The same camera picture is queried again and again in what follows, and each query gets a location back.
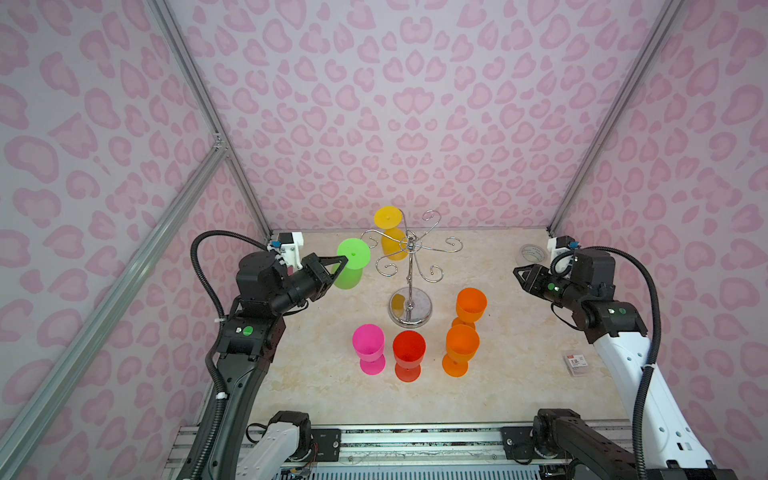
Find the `green plastic wine glass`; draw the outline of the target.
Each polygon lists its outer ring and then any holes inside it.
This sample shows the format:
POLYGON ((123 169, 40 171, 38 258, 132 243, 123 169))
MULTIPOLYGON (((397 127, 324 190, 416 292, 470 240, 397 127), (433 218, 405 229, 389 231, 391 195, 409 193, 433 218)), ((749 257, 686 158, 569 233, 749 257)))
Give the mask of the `green plastic wine glass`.
POLYGON ((370 262, 370 247, 359 238, 349 238, 339 244, 337 255, 344 256, 347 259, 347 263, 335 280, 334 285, 342 290, 350 290, 359 284, 363 276, 363 270, 370 262))

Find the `orange wine glass front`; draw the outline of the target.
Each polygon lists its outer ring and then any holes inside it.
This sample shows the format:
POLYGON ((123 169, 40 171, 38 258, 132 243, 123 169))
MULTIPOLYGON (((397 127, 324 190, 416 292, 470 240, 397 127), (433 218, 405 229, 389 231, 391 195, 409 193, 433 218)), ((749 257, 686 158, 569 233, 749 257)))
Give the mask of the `orange wine glass front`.
POLYGON ((476 323, 483 316, 488 305, 485 294, 476 288, 464 288, 456 300, 456 318, 452 326, 466 326, 473 330, 476 329, 476 323))

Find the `orange wine glass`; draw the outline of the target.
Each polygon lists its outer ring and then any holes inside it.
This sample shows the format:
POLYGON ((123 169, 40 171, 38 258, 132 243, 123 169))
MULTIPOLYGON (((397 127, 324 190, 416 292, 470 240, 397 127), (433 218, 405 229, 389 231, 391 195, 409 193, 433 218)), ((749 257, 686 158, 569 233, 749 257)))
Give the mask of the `orange wine glass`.
POLYGON ((452 327, 446 334, 446 354, 442 367, 446 374, 459 378, 469 370, 469 362, 480 346, 477 332, 466 325, 452 327))
POLYGON ((483 316, 488 305, 485 294, 476 288, 464 288, 456 300, 456 318, 452 326, 466 326, 473 330, 476 329, 476 323, 483 316))

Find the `yellow plastic wine glass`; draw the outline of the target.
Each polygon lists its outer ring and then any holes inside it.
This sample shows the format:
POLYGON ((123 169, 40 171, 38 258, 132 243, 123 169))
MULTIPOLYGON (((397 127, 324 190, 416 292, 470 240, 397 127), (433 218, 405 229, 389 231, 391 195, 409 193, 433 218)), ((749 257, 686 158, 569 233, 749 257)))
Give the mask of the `yellow plastic wine glass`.
POLYGON ((407 256, 405 233, 399 228, 402 221, 402 211, 394 206, 382 207, 374 215, 374 223, 383 233, 380 243, 382 252, 392 261, 400 261, 407 256))

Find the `pink plastic wine glass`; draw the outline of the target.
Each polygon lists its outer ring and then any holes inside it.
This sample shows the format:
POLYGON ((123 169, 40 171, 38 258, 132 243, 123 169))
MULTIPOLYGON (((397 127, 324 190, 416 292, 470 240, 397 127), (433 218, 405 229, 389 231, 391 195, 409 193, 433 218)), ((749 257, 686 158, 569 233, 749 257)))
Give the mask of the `pink plastic wine glass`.
POLYGON ((383 330, 374 324, 358 327, 352 336, 352 345, 359 358, 359 366, 363 373, 375 376, 386 368, 384 349, 386 337, 383 330))

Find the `red plastic wine glass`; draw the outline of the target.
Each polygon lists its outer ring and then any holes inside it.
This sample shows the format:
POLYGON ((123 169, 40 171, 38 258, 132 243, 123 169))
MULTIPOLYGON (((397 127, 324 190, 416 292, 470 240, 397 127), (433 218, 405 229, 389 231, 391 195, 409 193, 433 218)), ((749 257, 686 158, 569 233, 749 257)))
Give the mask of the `red plastic wine glass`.
POLYGON ((426 353, 424 337, 416 331, 403 331, 393 341, 395 375, 399 380, 411 383, 421 374, 421 362, 426 353))

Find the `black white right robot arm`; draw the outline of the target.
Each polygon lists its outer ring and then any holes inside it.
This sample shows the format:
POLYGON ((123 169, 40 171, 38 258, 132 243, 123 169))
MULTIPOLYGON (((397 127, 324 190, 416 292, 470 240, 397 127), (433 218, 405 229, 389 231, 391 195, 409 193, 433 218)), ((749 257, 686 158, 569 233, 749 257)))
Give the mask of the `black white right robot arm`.
POLYGON ((631 254, 607 246, 569 249, 549 265, 513 270, 522 290, 570 312, 607 367, 627 412, 631 449, 618 446, 570 409, 542 408, 534 417, 531 450, 559 454, 601 479, 733 479, 697 439, 658 370, 662 343, 659 295, 648 269, 631 254), (615 298, 615 259, 632 264, 650 296, 650 326, 637 308, 615 298))

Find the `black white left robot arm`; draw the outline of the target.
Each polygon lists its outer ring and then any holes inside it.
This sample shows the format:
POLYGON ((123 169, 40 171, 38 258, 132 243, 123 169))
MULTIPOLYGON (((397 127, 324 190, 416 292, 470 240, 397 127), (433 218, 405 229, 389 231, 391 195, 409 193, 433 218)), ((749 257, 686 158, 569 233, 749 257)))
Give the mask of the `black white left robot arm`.
POLYGON ((290 274, 274 251, 257 251, 239 262, 239 296, 212 347, 214 391, 180 479, 233 479, 257 392, 286 329, 284 316, 322 298, 348 259, 312 253, 290 274))

